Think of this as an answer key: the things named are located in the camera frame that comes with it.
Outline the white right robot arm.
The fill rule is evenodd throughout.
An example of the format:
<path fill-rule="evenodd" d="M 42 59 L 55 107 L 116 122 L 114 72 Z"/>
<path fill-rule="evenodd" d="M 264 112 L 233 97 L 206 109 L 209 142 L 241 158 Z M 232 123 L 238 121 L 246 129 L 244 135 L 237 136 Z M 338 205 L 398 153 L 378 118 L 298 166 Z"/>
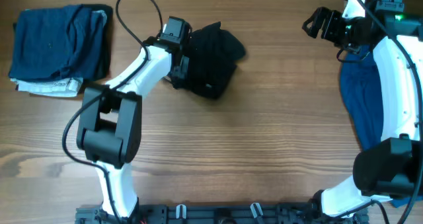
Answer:
<path fill-rule="evenodd" d="M 402 7 L 393 1 L 348 3 L 343 12 L 319 7 L 303 23 L 308 36 L 347 55 L 340 89 L 363 147 L 352 175 L 318 193 L 329 219 L 397 199 L 408 200 L 408 215 L 422 195 L 422 19 Z"/>

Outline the black t-shirt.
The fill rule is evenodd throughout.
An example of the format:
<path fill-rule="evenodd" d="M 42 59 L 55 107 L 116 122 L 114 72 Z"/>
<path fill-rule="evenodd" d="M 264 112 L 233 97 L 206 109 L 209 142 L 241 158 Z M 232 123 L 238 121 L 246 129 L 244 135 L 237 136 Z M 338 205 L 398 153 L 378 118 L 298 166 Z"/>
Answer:
<path fill-rule="evenodd" d="M 183 79 L 172 78 L 174 89 L 185 89 L 198 96 L 219 99 L 225 92 L 236 62 L 247 52 L 243 44 L 220 22 L 209 24 L 190 34 L 184 55 L 189 59 Z"/>

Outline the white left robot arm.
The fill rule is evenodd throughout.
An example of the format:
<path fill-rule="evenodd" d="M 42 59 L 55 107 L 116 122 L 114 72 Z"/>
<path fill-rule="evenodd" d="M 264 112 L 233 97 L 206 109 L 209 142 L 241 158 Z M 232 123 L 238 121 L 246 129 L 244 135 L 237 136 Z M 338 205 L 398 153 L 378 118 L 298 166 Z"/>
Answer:
<path fill-rule="evenodd" d="M 183 51 L 187 36 L 149 38 L 119 76 L 86 88 L 78 111 L 77 146 L 84 164 L 96 169 L 103 203 L 100 219 L 135 223 L 139 198 L 132 180 L 132 161 L 141 143 L 143 99 L 164 77 L 182 77 L 188 68 Z"/>

